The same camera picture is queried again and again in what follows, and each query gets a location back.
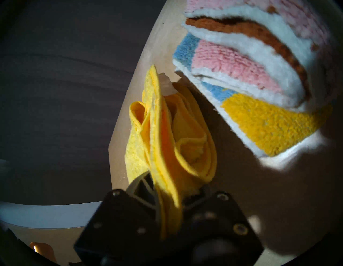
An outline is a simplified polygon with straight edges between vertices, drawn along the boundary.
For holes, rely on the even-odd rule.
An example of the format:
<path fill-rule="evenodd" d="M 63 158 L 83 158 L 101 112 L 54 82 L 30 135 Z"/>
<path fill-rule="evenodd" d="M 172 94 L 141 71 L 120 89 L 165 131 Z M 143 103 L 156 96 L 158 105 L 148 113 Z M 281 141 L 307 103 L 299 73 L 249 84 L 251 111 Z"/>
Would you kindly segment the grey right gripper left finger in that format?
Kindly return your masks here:
<path fill-rule="evenodd" d="M 160 233 L 161 206 L 147 171 L 105 196 L 74 250 L 83 266 L 146 266 Z"/>

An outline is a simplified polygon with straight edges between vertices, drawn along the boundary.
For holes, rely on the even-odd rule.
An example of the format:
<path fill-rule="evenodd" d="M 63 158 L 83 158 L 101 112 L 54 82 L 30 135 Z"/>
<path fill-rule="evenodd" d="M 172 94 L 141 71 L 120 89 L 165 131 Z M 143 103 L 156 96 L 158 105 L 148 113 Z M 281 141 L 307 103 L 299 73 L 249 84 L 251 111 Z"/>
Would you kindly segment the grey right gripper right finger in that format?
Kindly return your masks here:
<path fill-rule="evenodd" d="M 183 201 L 179 233 L 191 266 L 254 266 L 263 246 L 233 197 L 208 185 Z"/>

